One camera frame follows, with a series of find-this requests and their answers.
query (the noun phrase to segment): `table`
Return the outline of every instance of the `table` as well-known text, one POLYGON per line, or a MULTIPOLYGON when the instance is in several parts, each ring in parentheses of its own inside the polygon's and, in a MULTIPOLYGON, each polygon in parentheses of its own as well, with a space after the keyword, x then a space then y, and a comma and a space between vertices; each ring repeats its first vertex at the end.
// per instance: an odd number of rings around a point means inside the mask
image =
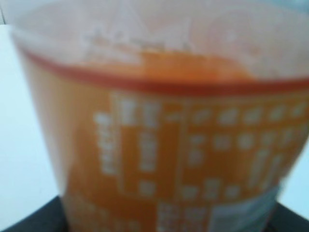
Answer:
MULTIPOLYGON (((0 231, 33 213, 58 193, 30 92, 8 32, 8 26, 0 26, 0 231)), ((278 199, 306 219, 308 176, 309 145, 278 199)))

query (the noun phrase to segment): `barcode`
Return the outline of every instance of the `barcode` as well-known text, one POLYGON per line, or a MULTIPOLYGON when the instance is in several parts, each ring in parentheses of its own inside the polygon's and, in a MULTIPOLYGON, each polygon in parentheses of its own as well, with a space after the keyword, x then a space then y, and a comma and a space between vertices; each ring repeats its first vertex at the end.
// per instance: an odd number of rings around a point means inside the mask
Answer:
POLYGON ((261 232, 275 205, 279 188, 238 204, 214 207, 208 232, 261 232))

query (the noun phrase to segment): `cup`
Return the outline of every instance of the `cup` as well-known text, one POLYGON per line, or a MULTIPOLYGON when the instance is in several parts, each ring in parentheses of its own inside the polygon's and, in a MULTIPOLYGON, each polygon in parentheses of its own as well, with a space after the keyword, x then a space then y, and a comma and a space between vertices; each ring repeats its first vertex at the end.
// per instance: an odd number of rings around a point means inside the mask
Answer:
POLYGON ((262 231, 309 132, 309 17, 279 3, 70 0, 16 23, 72 232, 262 231))

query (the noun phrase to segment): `red stripe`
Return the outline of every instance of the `red stripe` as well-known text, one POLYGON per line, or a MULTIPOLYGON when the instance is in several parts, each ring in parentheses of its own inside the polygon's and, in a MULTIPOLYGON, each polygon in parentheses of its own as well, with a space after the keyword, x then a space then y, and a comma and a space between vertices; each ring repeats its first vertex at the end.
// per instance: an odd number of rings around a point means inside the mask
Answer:
POLYGON ((180 96, 242 96, 257 94, 278 94, 286 92, 298 92, 309 90, 309 77, 291 80, 257 81, 250 83, 226 83, 226 84, 177 84, 162 83, 149 80, 136 80, 134 78, 122 78, 118 75, 89 71, 82 68, 61 65, 38 55, 19 48, 29 59, 37 65, 58 73, 59 75, 82 82, 89 82, 103 87, 116 89, 152 92, 167 95, 180 96))

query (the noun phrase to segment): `orange label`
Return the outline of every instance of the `orange label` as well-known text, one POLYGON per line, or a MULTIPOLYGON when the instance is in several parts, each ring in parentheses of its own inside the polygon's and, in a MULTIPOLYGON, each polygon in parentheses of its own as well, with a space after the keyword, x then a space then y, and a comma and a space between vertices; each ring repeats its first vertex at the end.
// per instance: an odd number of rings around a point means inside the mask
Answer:
POLYGON ((307 91, 175 97, 24 64, 74 232, 262 229, 307 137, 307 91))

